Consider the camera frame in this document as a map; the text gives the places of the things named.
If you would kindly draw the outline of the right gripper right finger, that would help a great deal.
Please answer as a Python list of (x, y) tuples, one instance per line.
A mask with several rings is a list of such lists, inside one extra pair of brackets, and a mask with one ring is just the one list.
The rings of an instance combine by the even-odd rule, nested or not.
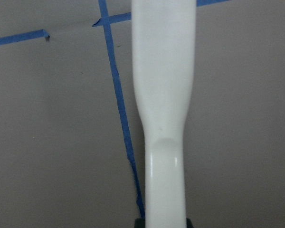
[(186, 218), (186, 228), (194, 228), (192, 221), (189, 218)]

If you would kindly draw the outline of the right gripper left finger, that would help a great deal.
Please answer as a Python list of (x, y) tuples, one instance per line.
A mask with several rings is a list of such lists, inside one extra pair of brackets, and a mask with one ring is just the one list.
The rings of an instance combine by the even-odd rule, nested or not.
[(134, 228), (145, 228), (145, 219), (143, 218), (135, 219)]

